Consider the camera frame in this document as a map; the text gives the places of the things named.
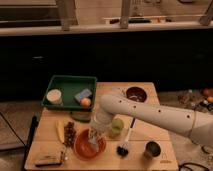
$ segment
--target cabinet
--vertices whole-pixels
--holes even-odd
[[[213,86],[212,29],[0,39],[0,100],[42,99],[52,75],[154,82],[158,91]]]

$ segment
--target floor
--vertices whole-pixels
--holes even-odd
[[[158,92],[161,105],[193,108],[203,100],[199,90],[184,90],[175,92]],[[198,110],[209,112],[206,108],[199,107]],[[39,101],[24,102],[1,102],[0,112],[10,122],[14,130],[26,143],[28,131],[33,116],[37,116],[38,120],[42,111]],[[171,133],[171,140],[174,151],[179,164],[184,162],[195,162],[213,170],[212,157],[205,154],[199,145],[194,144],[190,140],[179,135]],[[1,171],[21,171],[24,157],[24,149],[4,150],[9,147],[21,147],[22,144],[10,130],[2,117],[0,117],[0,170]]]

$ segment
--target cable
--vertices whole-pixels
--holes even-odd
[[[4,115],[1,112],[0,112],[0,115],[4,119],[4,121],[7,123],[7,125],[10,127],[10,129],[15,134],[15,136],[21,141],[21,143],[24,145],[24,147],[26,147],[26,144],[24,143],[24,141],[18,136],[16,131],[13,129],[13,127],[10,125],[10,123],[7,121],[7,119],[4,117]]]
[[[179,165],[179,171],[181,171],[182,168],[187,168],[190,171],[193,171],[192,168],[190,168],[189,166],[186,166],[186,165],[197,166],[197,167],[203,168],[204,171],[210,171],[207,167],[205,167],[205,166],[203,166],[201,164],[192,163],[192,162],[187,162],[187,163],[183,163],[183,164]]]

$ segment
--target small cup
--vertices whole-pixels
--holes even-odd
[[[62,104],[62,95],[59,89],[52,89],[47,93],[47,100],[54,105]]]
[[[108,132],[109,137],[116,138],[121,134],[123,128],[124,128],[123,120],[121,120],[120,118],[113,119]]]

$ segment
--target wooden table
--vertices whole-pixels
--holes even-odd
[[[159,104],[155,87],[152,83],[104,83],[97,84],[95,107],[93,113],[99,107],[100,96],[113,87],[128,89],[132,86],[143,88],[148,95],[146,103]],[[173,151],[172,143],[169,134],[154,125],[150,125],[143,121],[136,120],[134,130],[130,138],[131,149],[126,158],[121,159],[116,154],[116,147],[119,141],[123,140],[127,129],[132,120],[131,117],[116,115],[125,122],[124,131],[117,139],[110,139],[106,135],[107,146],[105,151],[91,161],[82,161],[76,157],[72,149],[68,149],[68,160],[61,166],[45,166],[35,167],[36,157],[43,153],[60,152],[63,145],[59,142],[55,123],[58,120],[67,123],[73,121],[70,117],[70,111],[51,111],[44,109],[39,122],[39,126],[35,133],[35,137],[27,157],[25,168],[27,170],[178,170],[175,154]],[[89,124],[75,122],[77,133],[89,128]],[[154,140],[159,143],[161,147],[160,156],[153,160],[147,160],[143,156],[145,145],[148,141]]]

